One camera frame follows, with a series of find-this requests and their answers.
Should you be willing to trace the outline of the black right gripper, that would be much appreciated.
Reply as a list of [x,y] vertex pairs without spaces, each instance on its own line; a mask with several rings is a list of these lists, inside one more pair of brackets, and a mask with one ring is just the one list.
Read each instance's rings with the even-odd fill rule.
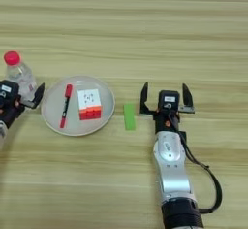
[[148,93],[148,82],[146,82],[142,88],[140,93],[140,102],[139,102],[139,112],[143,115],[153,115],[153,119],[155,121],[155,133],[161,131],[171,131],[178,132],[179,127],[178,124],[180,122],[181,114],[193,114],[195,112],[193,97],[188,88],[188,86],[184,83],[182,84],[183,91],[183,103],[185,106],[180,106],[179,109],[164,109],[151,111],[146,106],[147,101],[147,93]]

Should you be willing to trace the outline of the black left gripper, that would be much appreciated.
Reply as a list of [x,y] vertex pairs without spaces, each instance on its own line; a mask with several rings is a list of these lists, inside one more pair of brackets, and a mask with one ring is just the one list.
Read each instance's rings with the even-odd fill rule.
[[14,121],[24,112],[25,107],[36,109],[41,103],[45,92],[45,85],[42,83],[35,92],[32,101],[22,98],[20,103],[15,100],[9,107],[0,109],[0,121],[3,121],[7,128],[10,128]]

